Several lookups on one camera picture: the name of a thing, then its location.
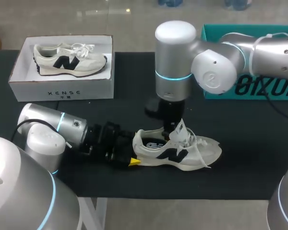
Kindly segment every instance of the shoe insole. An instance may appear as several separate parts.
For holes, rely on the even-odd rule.
[[[158,149],[164,146],[167,142],[157,138],[142,138],[143,145],[150,149]]]

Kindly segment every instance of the black table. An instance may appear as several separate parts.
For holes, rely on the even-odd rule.
[[[0,137],[10,139],[25,103],[7,81],[18,51],[0,51]],[[115,99],[38,102],[82,117],[89,124],[118,123],[127,130],[157,129],[144,105],[155,96],[154,53],[117,53]],[[288,113],[288,102],[276,105]],[[197,135],[214,138],[223,153],[212,169],[115,169],[64,161],[58,177],[81,197],[150,199],[270,199],[288,168],[288,120],[266,101],[209,101],[194,84],[184,121]]]

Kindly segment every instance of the white sneaker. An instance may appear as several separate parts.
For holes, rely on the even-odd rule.
[[[103,54],[93,53],[94,45],[75,43],[72,46],[60,44],[56,47],[34,46],[34,60],[42,76],[71,74],[87,77],[97,74],[107,63]]]
[[[133,138],[133,150],[143,166],[174,165],[183,171],[208,167],[221,155],[219,143],[211,138],[196,136],[184,126],[183,120],[165,141],[163,128],[139,130]]]

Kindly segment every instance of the white cap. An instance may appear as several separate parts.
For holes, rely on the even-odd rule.
[[[29,130],[27,145],[36,153],[55,156],[65,151],[66,141],[48,126],[35,124]]]
[[[194,58],[191,73],[201,88],[213,94],[227,92],[237,80],[237,70],[232,62],[210,49]]]
[[[0,208],[10,197],[20,172],[21,158],[18,148],[0,138]]]
[[[196,38],[196,29],[187,22],[169,21],[157,27],[155,36],[160,42],[166,44],[185,44]]]

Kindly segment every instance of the table leg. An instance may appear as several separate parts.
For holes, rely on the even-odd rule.
[[[102,229],[105,229],[108,198],[97,198],[96,213]]]
[[[86,230],[104,230],[100,224],[100,218],[97,215],[92,199],[88,197],[79,197],[78,200],[80,204],[82,221],[86,227]]]

